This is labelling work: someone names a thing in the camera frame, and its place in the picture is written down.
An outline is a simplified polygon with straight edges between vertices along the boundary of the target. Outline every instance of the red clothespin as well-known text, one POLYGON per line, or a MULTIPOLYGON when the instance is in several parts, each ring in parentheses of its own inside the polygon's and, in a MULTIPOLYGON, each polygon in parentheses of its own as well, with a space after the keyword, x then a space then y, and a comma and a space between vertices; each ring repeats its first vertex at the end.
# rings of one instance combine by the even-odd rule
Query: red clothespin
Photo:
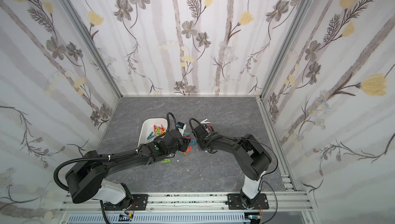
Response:
POLYGON ((186 149, 186 152, 182 152, 182 153, 184 153, 184 154, 188 154, 188 152, 190 151, 192 149, 192 146, 189 146, 187 149, 186 149))

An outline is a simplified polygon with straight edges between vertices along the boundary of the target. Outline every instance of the work surface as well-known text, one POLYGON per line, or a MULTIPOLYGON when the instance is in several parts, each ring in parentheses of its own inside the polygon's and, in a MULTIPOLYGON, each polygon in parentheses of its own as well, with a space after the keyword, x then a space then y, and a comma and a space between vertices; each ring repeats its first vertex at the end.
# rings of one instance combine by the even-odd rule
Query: work surface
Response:
MULTIPOLYGON (((191 117, 199 121, 207 118, 215 131, 223 135, 240 137, 250 133, 271 147, 254 97, 123 97, 98 153, 137 148, 143 122, 149 118, 165 118, 167 112, 185 124, 191 117)), ((189 125, 185 132, 190 132, 189 125)), ((268 170, 271 171, 276 159, 267 151, 272 157, 268 170)), ((131 192, 232 192, 240 191, 244 174, 232 154, 224 151, 210 154, 199 151, 194 144, 188 155, 177 152, 169 163, 132 167, 106 179, 125 183, 131 192)), ((264 176, 264 180, 275 191, 285 190, 279 169, 264 176)), ((263 191, 271 191, 265 183, 262 187, 263 191)))

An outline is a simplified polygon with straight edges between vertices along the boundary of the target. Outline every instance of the wall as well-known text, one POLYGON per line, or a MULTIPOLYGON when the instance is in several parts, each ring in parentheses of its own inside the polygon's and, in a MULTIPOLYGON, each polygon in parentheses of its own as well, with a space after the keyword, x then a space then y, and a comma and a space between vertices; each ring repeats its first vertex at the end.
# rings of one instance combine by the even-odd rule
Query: wall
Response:
POLYGON ((96 148, 117 98, 58 0, 0 0, 0 20, 0 222, 52 223, 54 169, 96 148))
POLYGON ((257 95, 301 0, 71 0, 124 95, 257 95))
POLYGON ((394 0, 314 0, 265 96, 320 223, 393 223, 394 0))

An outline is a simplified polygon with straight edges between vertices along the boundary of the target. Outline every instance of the clothespin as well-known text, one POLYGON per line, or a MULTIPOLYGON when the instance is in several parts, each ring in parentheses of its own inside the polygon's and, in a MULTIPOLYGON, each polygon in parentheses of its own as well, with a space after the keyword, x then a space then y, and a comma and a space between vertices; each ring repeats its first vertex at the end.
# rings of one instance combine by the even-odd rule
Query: clothespin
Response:
POLYGON ((188 154, 188 152, 190 151, 192 149, 192 146, 189 146, 187 149, 186 149, 186 152, 181 152, 181 153, 184 153, 184 154, 188 154))
POLYGON ((202 120, 202 121, 200 122, 200 124, 209 124, 209 123, 211 123, 211 122, 208 122, 207 120, 208 120, 208 119, 202 120))
POLYGON ((155 137, 154 132, 151 132, 150 135, 147 137, 147 140, 150 140, 153 137, 155 137))
POLYGON ((165 159, 165 160, 161 161, 161 163, 168 163, 168 162, 171 162, 171 160, 170 159, 165 159))
POLYGON ((155 130, 155 134, 156 134, 156 135, 160 135, 160 134, 161 134, 160 131, 161 131, 161 129, 160 129, 159 127, 157 127, 156 130, 155 130))

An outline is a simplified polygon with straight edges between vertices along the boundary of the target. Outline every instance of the white plastic tray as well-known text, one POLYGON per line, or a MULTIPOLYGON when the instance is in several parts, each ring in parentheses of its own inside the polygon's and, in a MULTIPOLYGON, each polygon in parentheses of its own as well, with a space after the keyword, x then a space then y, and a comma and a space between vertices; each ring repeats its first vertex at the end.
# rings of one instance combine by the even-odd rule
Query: white plastic tray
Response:
POLYGON ((163 127, 165 129, 167 129, 167 120, 165 118, 147 119, 143 123, 143 127, 141 128, 139 144, 137 145, 137 147, 140 146, 140 144, 149 143, 149 142, 152 142, 152 140, 154 140, 154 138, 147 140, 150 133, 154 131, 154 125, 156 125, 156 126, 163 125, 163 127))

